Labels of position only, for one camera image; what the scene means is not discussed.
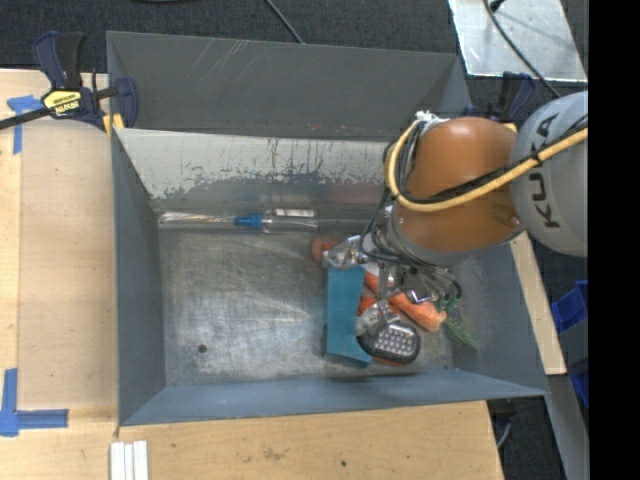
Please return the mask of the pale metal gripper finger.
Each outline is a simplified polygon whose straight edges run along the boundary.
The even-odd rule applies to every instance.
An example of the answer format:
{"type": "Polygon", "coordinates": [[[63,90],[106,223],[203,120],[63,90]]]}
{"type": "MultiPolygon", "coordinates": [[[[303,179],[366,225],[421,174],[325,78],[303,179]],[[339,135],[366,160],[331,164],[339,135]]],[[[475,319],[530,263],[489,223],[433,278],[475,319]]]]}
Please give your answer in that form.
{"type": "Polygon", "coordinates": [[[391,324],[400,322],[400,317],[393,312],[391,306],[384,301],[377,301],[364,309],[360,309],[355,321],[355,336],[375,337],[391,324]]]}
{"type": "Polygon", "coordinates": [[[322,242],[322,265],[335,269],[350,269],[364,266],[369,256],[361,250],[360,236],[352,236],[342,242],[325,240],[322,242]]]}

